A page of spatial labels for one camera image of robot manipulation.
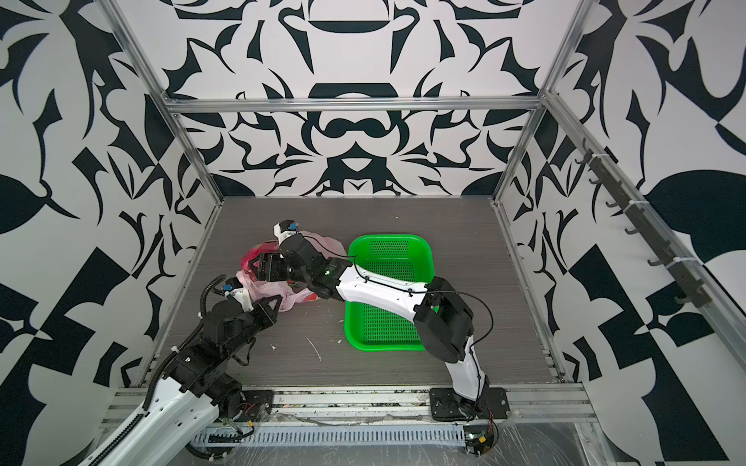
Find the pink plastic bag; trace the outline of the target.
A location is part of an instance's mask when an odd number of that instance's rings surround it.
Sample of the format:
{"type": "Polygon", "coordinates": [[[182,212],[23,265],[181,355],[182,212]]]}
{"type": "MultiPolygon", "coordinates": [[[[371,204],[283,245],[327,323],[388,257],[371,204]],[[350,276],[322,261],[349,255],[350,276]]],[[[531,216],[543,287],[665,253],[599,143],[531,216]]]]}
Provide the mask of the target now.
{"type": "MultiPolygon", "coordinates": [[[[325,258],[332,256],[342,257],[347,256],[347,250],[344,245],[331,237],[322,236],[318,233],[301,230],[300,233],[309,239],[312,246],[322,253],[325,258]]],[[[260,269],[258,265],[260,263],[261,254],[256,262],[251,265],[252,273],[247,274],[241,270],[236,273],[236,278],[248,289],[252,296],[252,301],[258,301],[260,298],[271,297],[280,295],[283,300],[280,306],[280,312],[287,312],[298,304],[310,303],[320,299],[317,293],[308,289],[307,285],[303,285],[301,282],[295,282],[289,279],[281,278],[276,274],[277,266],[273,265],[270,268],[270,272],[275,275],[267,275],[264,273],[262,276],[258,275],[256,270],[260,269]]]]}

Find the green plastic basket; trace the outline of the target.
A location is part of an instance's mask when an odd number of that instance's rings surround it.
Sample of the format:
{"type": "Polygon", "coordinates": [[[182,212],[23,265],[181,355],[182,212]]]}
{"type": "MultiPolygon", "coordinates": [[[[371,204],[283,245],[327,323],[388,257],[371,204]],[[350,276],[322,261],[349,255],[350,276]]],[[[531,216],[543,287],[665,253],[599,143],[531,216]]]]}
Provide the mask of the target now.
{"type": "Polygon", "coordinates": [[[364,235],[349,255],[354,267],[342,282],[349,344],[367,353],[423,351],[413,318],[435,276],[429,243],[408,234],[364,235]]]}

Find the pink dragon fruit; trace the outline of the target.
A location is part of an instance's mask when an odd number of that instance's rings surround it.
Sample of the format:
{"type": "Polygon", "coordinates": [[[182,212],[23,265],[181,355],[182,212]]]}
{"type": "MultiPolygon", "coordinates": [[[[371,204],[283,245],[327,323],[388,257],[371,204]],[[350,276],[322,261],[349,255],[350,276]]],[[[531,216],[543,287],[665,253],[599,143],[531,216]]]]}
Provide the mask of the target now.
{"type": "Polygon", "coordinates": [[[278,252],[278,248],[276,240],[263,242],[252,247],[241,259],[241,270],[247,274],[252,273],[251,265],[256,262],[261,254],[274,254],[274,252],[278,252]]]}

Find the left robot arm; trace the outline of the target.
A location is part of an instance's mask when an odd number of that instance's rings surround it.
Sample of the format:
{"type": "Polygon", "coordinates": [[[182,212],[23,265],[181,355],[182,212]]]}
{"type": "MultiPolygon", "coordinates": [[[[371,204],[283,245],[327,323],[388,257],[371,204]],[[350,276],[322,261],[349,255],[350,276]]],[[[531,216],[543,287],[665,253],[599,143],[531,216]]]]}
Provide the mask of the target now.
{"type": "Polygon", "coordinates": [[[230,428],[219,437],[230,445],[254,435],[254,425],[236,425],[245,398],[227,365],[277,322],[282,298],[252,301],[235,290],[213,307],[205,305],[205,297],[200,301],[197,328],[159,364],[142,403],[83,464],[166,465],[215,421],[230,428]]]}

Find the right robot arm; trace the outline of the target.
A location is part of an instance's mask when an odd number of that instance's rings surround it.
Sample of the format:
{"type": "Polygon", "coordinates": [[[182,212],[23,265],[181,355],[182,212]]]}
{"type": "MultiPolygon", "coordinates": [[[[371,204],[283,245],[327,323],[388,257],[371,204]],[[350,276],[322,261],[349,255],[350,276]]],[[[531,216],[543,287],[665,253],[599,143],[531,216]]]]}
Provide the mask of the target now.
{"type": "Polygon", "coordinates": [[[357,258],[336,254],[299,233],[248,261],[260,281],[294,282],[324,299],[359,303],[404,318],[416,328],[425,350],[445,363],[458,401],[477,408],[489,388],[476,351],[474,312],[468,294],[441,277],[406,282],[370,272],[357,258]]]}

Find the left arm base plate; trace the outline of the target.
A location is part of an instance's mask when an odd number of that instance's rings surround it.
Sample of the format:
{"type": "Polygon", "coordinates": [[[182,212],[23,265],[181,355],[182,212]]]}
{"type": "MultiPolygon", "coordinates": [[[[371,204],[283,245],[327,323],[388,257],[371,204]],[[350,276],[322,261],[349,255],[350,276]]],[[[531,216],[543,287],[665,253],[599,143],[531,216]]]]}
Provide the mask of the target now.
{"type": "Polygon", "coordinates": [[[232,419],[239,423],[261,421],[273,412],[275,391],[271,389],[243,390],[239,395],[237,412],[232,419]]]}

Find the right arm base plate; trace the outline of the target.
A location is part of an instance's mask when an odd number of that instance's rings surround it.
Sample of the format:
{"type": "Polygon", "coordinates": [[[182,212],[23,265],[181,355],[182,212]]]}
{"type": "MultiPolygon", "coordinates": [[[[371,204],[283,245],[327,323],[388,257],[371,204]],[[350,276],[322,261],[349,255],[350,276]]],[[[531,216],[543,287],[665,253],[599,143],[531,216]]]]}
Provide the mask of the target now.
{"type": "Polygon", "coordinates": [[[485,388],[476,402],[459,396],[452,388],[431,388],[429,407],[431,417],[445,423],[472,419],[508,419],[511,411],[504,388],[485,388]]]}

